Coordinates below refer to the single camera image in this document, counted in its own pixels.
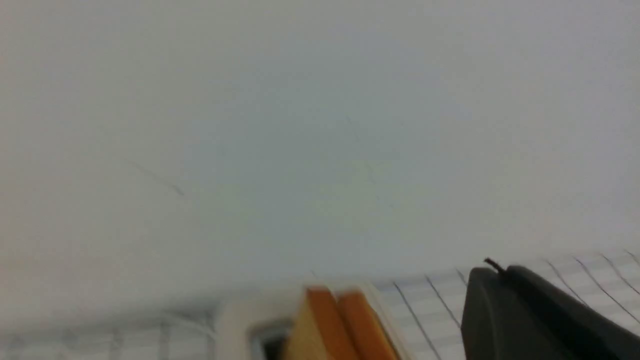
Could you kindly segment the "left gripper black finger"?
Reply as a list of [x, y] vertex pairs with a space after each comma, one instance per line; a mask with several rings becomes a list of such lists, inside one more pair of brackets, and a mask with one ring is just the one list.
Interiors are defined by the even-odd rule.
[[468, 274], [467, 360], [637, 360], [638, 335], [521, 265], [492, 259]]

